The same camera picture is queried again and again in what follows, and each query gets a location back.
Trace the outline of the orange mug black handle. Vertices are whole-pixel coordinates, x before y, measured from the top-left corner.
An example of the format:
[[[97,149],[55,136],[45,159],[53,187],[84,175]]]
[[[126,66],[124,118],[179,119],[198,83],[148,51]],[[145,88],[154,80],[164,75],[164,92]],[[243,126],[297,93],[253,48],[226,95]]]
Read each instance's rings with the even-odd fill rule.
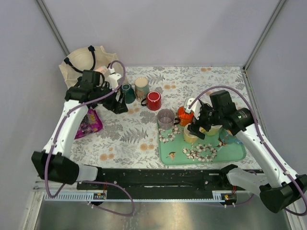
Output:
[[[183,106],[179,107],[175,113],[175,125],[180,125],[185,127],[187,124],[191,123],[194,117],[194,113],[186,113]]]

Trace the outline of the lime green mug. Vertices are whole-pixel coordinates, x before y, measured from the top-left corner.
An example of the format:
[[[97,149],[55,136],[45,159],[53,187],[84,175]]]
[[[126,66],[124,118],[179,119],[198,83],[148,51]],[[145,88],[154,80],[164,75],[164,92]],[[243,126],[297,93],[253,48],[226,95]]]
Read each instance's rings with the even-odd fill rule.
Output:
[[[200,127],[200,132],[208,136],[214,136],[219,133],[221,128],[221,125],[211,126],[210,130],[206,131],[204,128]]]

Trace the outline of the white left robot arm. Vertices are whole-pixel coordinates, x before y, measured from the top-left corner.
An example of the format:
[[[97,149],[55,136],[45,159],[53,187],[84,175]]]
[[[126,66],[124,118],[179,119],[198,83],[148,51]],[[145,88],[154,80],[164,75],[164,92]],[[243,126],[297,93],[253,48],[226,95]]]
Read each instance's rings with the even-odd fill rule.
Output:
[[[87,181],[93,189],[104,185],[98,168],[79,165],[70,160],[71,148],[79,126],[90,108],[102,104],[115,114],[127,112],[127,106],[117,92],[123,84],[125,74],[110,68],[107,78],[101,72],[84,70],[77,83],[66,91],[65,102],[58,124],[42,151],[34,151],[31,160],[41,179],[74,184]]]

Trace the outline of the blue glazed mug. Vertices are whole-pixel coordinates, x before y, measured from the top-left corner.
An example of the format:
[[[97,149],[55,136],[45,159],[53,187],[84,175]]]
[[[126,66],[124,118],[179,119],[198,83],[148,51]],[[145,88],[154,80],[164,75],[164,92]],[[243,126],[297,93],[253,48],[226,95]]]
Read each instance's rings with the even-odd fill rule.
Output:
[[[237,139],[235,136],[231,134],[229,130],[226,130],[224,128],[221,129],[219,132],[219,140],[222,142],[223,145],[228,144],[242,144],[242,142]]]

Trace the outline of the lilac mug black handle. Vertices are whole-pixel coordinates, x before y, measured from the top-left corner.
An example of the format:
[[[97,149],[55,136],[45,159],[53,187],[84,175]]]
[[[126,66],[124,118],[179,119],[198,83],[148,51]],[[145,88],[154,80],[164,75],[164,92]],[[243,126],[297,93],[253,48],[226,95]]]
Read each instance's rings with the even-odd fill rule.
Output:
[[[162,109],[157,114],[157,122],[160,129],[169,130],[180,123],[180,118],[170,109]]]

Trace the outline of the yellow mug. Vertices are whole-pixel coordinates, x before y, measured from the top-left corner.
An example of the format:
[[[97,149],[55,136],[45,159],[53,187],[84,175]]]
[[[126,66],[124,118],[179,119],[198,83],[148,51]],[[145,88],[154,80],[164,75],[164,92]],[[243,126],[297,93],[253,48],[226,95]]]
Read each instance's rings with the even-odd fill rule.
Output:
[[[188,130],[188,126],[189,124],[185,125],[184,127],[184,141],[186,143],[192,144],[198,140],[198,137],[191,134],[191,132]]]

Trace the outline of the red mug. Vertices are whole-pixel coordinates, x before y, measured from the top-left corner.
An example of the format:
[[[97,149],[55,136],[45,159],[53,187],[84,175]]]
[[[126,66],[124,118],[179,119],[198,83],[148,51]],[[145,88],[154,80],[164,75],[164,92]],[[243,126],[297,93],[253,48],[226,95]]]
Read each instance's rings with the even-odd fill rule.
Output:
[[[150,91],[146,98],[141,101],[141,105],[152,111],[159,110],[162,106],[162,96],[157,91]]]

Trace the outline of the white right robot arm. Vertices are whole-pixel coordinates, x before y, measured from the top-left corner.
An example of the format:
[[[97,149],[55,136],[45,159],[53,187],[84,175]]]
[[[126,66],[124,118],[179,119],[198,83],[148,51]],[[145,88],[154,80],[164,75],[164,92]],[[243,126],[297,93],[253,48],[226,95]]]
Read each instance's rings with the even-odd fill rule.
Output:
[[[251,106],[237,109],[230,87],[216,86],[215,89],[217,91],[210,94],[210,103],[202,102],[199,96],[185,100],[185,112],[194,113],[188,130],[204,139],[200,128],[208,131],[212,126],[221,125],[243,143],[264,173],[258,176],[235,165],[227,166],[226,173],[218,178],[219,186],[225,190],[241,187],[257,195],[273,213],[287,209],[299,199],[306,202],[307,176],[299,175],[283,160],[261,130]]]

